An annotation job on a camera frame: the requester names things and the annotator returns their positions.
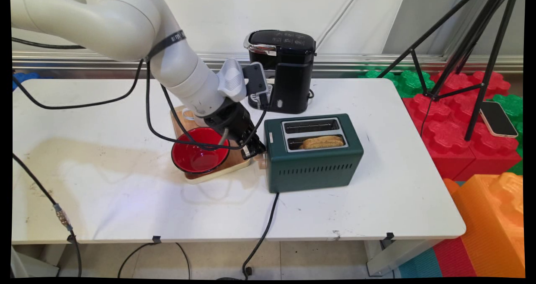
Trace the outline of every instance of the red foam block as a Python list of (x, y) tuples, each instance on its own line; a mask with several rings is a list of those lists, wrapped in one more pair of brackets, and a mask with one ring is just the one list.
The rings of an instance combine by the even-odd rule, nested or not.
[(434, 246), (443, 277), (477, 276), (461, 238), (443, 240)]
[[(441, 71), (439, 74), (436, 74), (435, 76), (431, 76), (430, 80), (433, 80), (435, 83), (437, 83), (437, 81), (439, 80), (442, 74), (443, 72)], [(445, 93), (451, 93), (452, 91), (467, 88), (473, 85), (474, 83), (469, 80), (469, 77), (466, 74), (464, 73), (456, 74), (455, 72), (452, 72), (451, 74), (448, 75), (443, 86), (441, 87), (440, 95), (444, 95)], [(476, 95), (478, 94), (478, 90), (467, 91), (466, 93), (471, 93), (471, 94)]]
[[(423, 124), (428, 106), (430, 105), (430, 98), (418, 94), (413, 98), (403, 98), (402, 101), (410, 113), (415, 127), (417, 127), (417, 130), (420, 133), (421, 125)], [(444, 101), (432, 101), (430, 111), (426, 118), (425, 127), (428, 126), (431, 121), (446, 121), (450, 112), (451, 109), (444, 104)]]
[(494, 137), (483, 122), (477, 122), (469, 149), (475, 156), (454, 181), (467, 181), (475, 174), (502, 174), (521, 161), (515, 150), (519, 142), (509, 137)]
[[(471, 76), (468, 76), (468, 78), (473, 84), (480, 84), (484, 80), (484, 72), (475, 72)], [(491, 99), (494, 95), (507, 96), (509, 89), (510, 84), (503, 80), (503, 75), (498, 72), (492, 72), (484, 99)]]
[[(467, 126), (469, 125), (469, 121), (471, 120), (471, 115), (473, 114), (475, 102), (477, 101), (477, 95), (466, 95), (465, 93), (462, 93), (459, 95), (448, 97), (445, 100), (447, 105), (451, 109), (450, 119), (461, 125), (461, 127), (463, 127), (464, 129), (465, 134), (465, 131), (467, 131)], [(478, 114), (477, 122), (484, 122), (480, 114)]]
[[(416, 95), (402, 99), (413, 124), (420, 132), (430, 98)], [(469, 143), (463, 139), (465, 131), (448, 119), (451, 110), (442, 103), (433, 102), (423, 129), (423, 143), (442, 178), (453, 179), (474, 159)]]

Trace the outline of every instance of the table leg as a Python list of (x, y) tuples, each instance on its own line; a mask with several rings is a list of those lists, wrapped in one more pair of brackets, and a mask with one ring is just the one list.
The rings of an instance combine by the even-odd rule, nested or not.
[(59, 267), (17, 253), (11, 246), (11, 269), (15, 278), (54, 277), (58, 273)]
[(39, 260), (57, 266), (59, 259), (63, 255), (65, 246), (67, 246), (67, 244), (46, 244), (39, 256)]
[(441, 241), (396, 240), (388, 248), (381, 250), (379, 240), (366, 240), (369, 276), (383, 276)]

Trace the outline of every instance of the red bowl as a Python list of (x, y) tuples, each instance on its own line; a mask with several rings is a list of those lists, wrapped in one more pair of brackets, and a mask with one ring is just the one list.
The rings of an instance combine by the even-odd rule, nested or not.
[[(199, 127), (188, 131), (190, 136), (199, 143), (217, 145), (222, 136), (209, 127)], [(180, 141), (189, 141), (186, 135), (179, 137)], [(174, 143), (171, 149), (171, 159), (175, 166), (186, 173), (203, 174), (213, 171), (229, 156), (229, 149), (218, 148), (214, 151), (203, 150), (197, 145)]]

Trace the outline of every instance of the table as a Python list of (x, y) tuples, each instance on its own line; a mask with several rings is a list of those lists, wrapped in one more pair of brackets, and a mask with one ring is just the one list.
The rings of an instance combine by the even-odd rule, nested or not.
[[(46, 105), (103, 101), (125, 93), (132, 80), (27, 80)], [(80, 243), (258, 240), (274, 194), (253, 165), (192, 185), (171, 161), (172, 143), (155, 137), (145, 119), (145, 82), (115, 103), (44, 110), (13, 92), (13, 152), (67, 212)], [(174, 137), (169, 107), (151, 83), (151, 121)], [(313, 79), (316, 97), (301, 116), (350, 116), (364, 156), (347, 187), (282, 193), (268, 240), (372, 240), (394, 234), (420, 253), (456, 238), (465, 224), (421, 141), (402, 100), (387, 79)], [(175, 106), (180, 105), (176, 97)], [(250, 111), (253, 123), (261, 112)], [(268, 112), (267, 119), (291, 117)], [(258, 133), (262, 141), (263, 125)], [(12, 244), (66, 243), (68, 232), (52, 205), (13, 161)], [(411, 240), (404, 246), (404, 240)]]

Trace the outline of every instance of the toaster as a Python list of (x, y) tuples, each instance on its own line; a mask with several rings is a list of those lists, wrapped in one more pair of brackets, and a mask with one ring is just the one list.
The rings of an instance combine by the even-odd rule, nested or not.
[[(363, 147), (348, 114), (264, 121), (266, 179), (271, 193), (346, 186)], [(343, 145), (301, 149), (303, 141), (335, 135)]]
[[(246, 36), (244, 47), (251, 63), (259, 62), (264, 70), (275, 70), (275, 80), (268, 85), (268, 111), (300, 114), (307, 109), (312, 64), (316, 41), (307, 35), (291, 31), (262, 30)], [(258, 108), (255, 95), (247, 98)]]

